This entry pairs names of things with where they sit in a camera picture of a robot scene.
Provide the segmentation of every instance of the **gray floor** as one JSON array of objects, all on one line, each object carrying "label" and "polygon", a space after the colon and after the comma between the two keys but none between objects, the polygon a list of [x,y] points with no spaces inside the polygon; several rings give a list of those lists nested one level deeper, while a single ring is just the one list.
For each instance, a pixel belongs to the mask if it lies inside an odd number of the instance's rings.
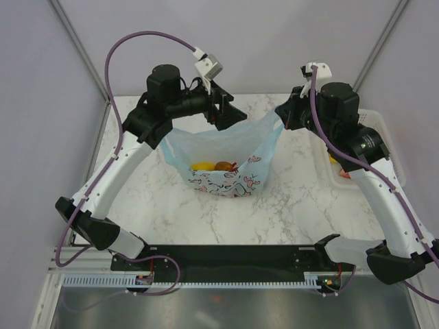
[{"label": "gray floor", "polygon": [[[115,289],[64,288],[64,302],[81,308]],[[119,295],[81,313],[57,307],[52,328],[419,328],[407,291],[355,277],[339,297],[299,290],[181,289],[160,297]]]}]

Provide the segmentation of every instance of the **white basket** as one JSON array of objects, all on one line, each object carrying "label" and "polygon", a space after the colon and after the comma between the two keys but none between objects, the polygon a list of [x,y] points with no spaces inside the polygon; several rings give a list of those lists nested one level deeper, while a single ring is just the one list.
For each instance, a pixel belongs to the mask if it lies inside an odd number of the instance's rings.
[{"label": "white basket", "polygon": [[[375,129],[382,137],[385,145],[390,152],[390,158],[393,162],[393,167],[398,178],[399,184],[405,186],[405,174],[399,161],[398,155],[396,154],[395,146],[390,138],[389,131],[385,126],[383,116],[374,110],[358,110],[359,122],[366,127],[371,127]],[[344,178],[339,175],[342,166],[338,163],[331,163],[329,160],[329,154],[326,145],[321,141],[322,155],[324,157],[324,163],[328,170],[329,180],[331,183],[338,188],[358,188],[358,185],[348,178]]]}]

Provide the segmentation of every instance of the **yellow object in bin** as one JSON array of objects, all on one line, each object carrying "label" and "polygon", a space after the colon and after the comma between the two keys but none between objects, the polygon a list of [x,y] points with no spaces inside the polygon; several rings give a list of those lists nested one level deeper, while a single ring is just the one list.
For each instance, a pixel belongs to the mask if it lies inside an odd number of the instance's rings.
[{"label": "yellow object in bin", "polygon": [[214,171],[215,165],[211,162],[199,162],[191,165],[191,168],[195,171],[198,170]]},{"label": "yellow object in bin", "polygon": [[338,161],[336,159],[334,159],[330,154],[329,155],[329,162],[330,163],[338,163]]}]

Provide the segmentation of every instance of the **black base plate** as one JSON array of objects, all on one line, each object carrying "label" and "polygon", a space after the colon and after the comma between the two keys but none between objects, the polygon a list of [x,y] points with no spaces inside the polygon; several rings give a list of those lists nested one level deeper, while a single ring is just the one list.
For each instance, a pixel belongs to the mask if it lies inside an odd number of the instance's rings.
[{"label": "black base plate", "polygon": [[[338,271],[314,245],[150,245],[147,256],[153,255],[175,259],[185,283],[302,282],[304,272]],[[351,271],[353,266],[342,268]],[[150,262],[129,263],[116,256],[111,270],[149,271]],[[171,262],[154,260],[155,282],[173,282],[176,272]]]}]

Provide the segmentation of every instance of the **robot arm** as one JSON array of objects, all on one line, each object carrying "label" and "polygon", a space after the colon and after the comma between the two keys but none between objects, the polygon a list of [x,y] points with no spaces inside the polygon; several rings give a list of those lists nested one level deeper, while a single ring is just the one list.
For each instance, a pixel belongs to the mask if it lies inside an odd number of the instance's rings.
[{"label": "robot arm", "polygon": [[[389,178],[413,212],[396,178],[385,143],[378,132],[358,123],[358,94],[348,84],[324,84],[331,77],[327,64],[312,62],[302,68],[304,77],[308,79],[307,84],[293,88],[290,98],[276,109],[285,129],[306,128],[318,135],[308,98],[314,96],[309,94],[313,65],[318,67],[318,72],[321,70],[317,74],[316,86],[320,89],[316,89],[316,108],[324,134],[341,152],[371,165]],[[439,254],[439,248],[416,214],[414,216],[423,233],[423,241],[419,241],[401,203],[380,177],[340,157],[331,149],[328,151],[366,196],[383,229],[385,240],[360,241],[330,236],[323,241],[327,256],[336,263],[369,268],[378,279],[388,284],[422,271],[425,264],[432,261],[423,243],[436,254]]]},{"label": "robot arm", "polygon": [[[198,85],[180,89],[180,71],[173,65],[156,67],[147,79],[147,92],[123,122],[123,142],[119,154],[111,153],[103,165],[71,199],[61,197],[56,209],[68,221],[76,206],[84,200],[73,220],[73,229],[96,249],[109,249],[137,258],[148,250],[147,243],[133,233],[126,232],[106,216],[117,193],[138,165],[156,149],[172,130],[172,119],[203,113],[209,123],[223,130],[247,115],[230,104],[233,97],[212,79],[221,71],[221,64],[199,49],[194,55],[199,60]],[[115,161],[95,185],[88,197],[85,192],[101,173],[108,159]]]}]

